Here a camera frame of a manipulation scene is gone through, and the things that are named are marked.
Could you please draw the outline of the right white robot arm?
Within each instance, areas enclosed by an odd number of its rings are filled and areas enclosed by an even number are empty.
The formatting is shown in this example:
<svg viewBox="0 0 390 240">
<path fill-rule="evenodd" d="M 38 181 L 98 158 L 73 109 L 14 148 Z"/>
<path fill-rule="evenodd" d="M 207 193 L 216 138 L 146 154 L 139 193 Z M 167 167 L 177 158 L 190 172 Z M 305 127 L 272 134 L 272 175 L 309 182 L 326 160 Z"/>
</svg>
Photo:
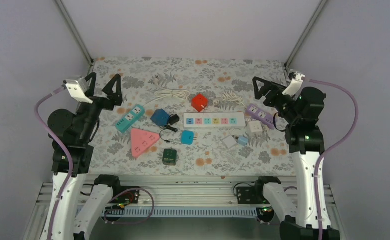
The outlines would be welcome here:
<svg viewBox="0 0 390 240">
<path fill-rule="evenodd" d="M 328 216 L 322 179 L 325 153 L 323 134 L 317 126 L 326 95 L 319 89 L 305 87 L 298 98 L 289 88 L 254 77 L 254 97 L 265 98 L 263 104 L 273 107 L 287 126 L 285 140 L 289 153 L 295 155 L 297 203 L 294 204 L 276 177 L 259 177 L 255 183 L 257 202 L 270 203 L 280 221 L 282 240 L 339 240 Z"/>
</svg>

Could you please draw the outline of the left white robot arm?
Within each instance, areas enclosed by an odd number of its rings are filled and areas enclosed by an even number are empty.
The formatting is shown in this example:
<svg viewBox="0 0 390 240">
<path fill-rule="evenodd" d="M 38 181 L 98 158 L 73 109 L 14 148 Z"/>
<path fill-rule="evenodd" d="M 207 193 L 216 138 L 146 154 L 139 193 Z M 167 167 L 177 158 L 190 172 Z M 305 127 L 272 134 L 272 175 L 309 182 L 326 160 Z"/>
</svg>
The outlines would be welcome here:
<svg viewBox="0 0 390 240">
<path fill-rule="evenodd" d="M 104 86 L 103 97 L 94 95 L 96 73 L 86 77 L 66 79 L 55 90 L 58 94 L 67 91 L 78 102 L 75 112 L 58 109 L 48 120 L 42 122 L 43 128 L 52 139 L 52 195 L 46 222 L 40 238 L 43 240 L 84 240 L 108 202 L 121 198 L 122 189 L 118 178 L 101 177 L 94 192 L 81 212 L 77 212 L 77 202 L 83 183 L 88 175 L 93 154 L 91 141 L 100 123 L 102 111 L 112 111 L 123 102 L 121 77 L 115 74 Z"/>
</svg>

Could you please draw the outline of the white cube adapter with tiger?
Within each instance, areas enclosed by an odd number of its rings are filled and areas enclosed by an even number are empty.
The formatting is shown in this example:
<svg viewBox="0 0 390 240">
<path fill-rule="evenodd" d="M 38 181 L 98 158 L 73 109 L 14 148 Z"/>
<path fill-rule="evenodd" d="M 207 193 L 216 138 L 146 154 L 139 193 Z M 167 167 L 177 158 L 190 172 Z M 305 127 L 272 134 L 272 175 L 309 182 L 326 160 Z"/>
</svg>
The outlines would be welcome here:
<svg viewBox="0 0 390 240">
<path fill-rule="evenodd" d="M 262 124 L 258 120 L 250 121 L 246 125 L 247 133 L 251 136 L 260 135 L 263 133 Z"/>
</svg>

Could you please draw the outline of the light blue plug adapter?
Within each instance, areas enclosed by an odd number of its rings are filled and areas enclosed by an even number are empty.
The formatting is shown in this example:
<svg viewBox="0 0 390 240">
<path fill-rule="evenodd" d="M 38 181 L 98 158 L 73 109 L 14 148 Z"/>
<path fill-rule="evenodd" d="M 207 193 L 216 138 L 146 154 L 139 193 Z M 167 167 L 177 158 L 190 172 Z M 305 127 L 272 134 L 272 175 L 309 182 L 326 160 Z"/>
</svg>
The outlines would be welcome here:
<svg viewBox="0 0 390 240">
<path fill-rule="evenodd" d="M 184 130 L 181 133 L 180 142 L 183 145 L 191 145 L 196 140 L 196 136 L 193 131 Z"/>
</svg>

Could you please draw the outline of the dark green cube adapter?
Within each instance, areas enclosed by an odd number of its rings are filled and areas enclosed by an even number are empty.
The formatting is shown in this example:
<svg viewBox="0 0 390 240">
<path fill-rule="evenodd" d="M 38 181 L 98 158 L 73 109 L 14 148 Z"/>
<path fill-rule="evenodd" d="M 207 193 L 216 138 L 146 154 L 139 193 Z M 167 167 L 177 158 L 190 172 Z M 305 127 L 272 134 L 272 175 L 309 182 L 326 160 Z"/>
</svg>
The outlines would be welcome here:
<svg viewBox="0 0 390 240">
<path fill-rule="evenodd" d="M 164 149 L 162 155 L 162 164 L 166 166 L 175 166 L 177 161 L 177 151 L 172 148 Z"/>
</svg>

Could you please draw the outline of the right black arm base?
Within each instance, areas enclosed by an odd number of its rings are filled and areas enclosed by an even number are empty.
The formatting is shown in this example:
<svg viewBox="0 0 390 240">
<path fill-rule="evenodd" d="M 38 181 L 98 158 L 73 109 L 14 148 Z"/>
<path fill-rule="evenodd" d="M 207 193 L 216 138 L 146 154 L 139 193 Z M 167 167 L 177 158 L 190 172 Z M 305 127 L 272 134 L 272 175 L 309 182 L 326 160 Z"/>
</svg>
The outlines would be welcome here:
<svg viewBox="0 0 390 240">
<path fill-rule="evenodd" d="M 255 207 L 256 220 L 261 224 L 271 225 L 275 216 L 274 210 L 269 201 L 257 192 L 255 187 L 249 184 L 238 185 L 233 188 L 233 192 L 239 205 L 259 205 Z"/>
</svg>

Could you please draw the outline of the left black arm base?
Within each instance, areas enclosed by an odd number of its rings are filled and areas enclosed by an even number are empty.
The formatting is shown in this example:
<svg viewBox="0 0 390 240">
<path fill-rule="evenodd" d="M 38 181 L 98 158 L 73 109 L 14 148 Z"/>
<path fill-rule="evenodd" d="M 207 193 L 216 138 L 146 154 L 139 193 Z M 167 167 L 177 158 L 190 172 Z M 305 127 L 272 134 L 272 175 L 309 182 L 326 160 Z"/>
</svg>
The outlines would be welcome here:
<svg viewBox="0 0 390 240">
<path fill-rule="evenodd" d="M 129 190 L 114 198 L 102 211 L 101 218 L 106 221 L 116 222 L 123 215 L 127 206 L 135 206 L 138 203 L 139 190 Z"/>
</svg>

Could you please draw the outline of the dark blue cube socket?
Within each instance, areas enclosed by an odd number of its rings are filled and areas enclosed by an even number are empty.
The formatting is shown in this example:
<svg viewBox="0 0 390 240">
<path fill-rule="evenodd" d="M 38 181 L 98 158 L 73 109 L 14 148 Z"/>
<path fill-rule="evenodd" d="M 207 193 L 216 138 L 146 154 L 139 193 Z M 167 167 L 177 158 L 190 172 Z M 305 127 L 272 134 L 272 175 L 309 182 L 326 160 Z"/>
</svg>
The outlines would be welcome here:
<svg viewBox="0 0 390 240">
<path fill-rule="evenodd" d="M 157 109 L 154 111 L 150 120 L 158 127 L 163 127 L 167 125 L 170 115 L 166 113 L 163 109 Z"/>
</svg>

